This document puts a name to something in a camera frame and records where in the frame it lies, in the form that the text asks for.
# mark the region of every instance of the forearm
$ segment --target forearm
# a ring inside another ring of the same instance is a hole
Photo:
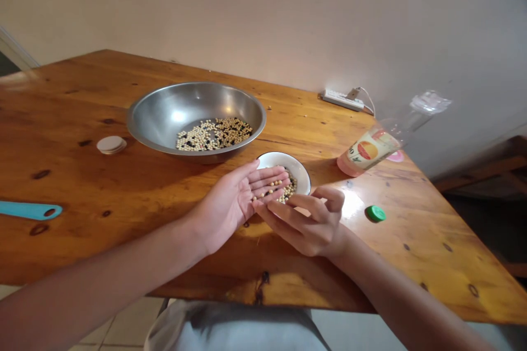
[[[0,302],[1,349],[63,349],[205,255],[186,219],[81,261]]]
[[[409,350],[492,350],[457,315],[387,263],[341,226],[341,254],[331,261],[365,293],[377,312]]]

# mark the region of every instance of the blue utensil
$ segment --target blue utensil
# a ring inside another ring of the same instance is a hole
[[[62,207],[37,203],[0,201],[0,214],[36,220],[53,219],[62,213]]]

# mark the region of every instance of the bottle label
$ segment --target bottle label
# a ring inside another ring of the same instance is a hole
[[[364,170],[375,166],[401,147],[382,127],[374,126],[347,151],[347,158]]]

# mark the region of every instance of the wooden table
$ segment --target wooden table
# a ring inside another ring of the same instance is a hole
[[[141,95],[215,81],[255,95],[263,133],[212,166],[181,162],[134,141],[127,108]],[[223,174],[263,152],[284,151],[313,185],[346,195],[343,222],[465,320],[527,324],[527,295],[405,155],[348,180],[335,158],[374,122],[304,92],[104,50],[0,78],[0,199],[64,207],[44,223],[0,216],[0,283],[21,285],[177,219]],[[127,138],[106,156],[96,143]],[[380,205],[388,220],[369,222]],[[262,283],[264,272],[269,284]],[[372,312],[360,290],[323,258],[307,258],[254,216],[213,256],[155,290],[164,297]]]

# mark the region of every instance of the power strip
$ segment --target power strip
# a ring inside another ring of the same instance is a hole
[[[322,92],[322,100],[346,107],[347,109],[354,111],[362,111],[364,109],[364,102],[362,100],[350,100],[344,93],[336,92],[330,89],[324,89],[324,92]]]

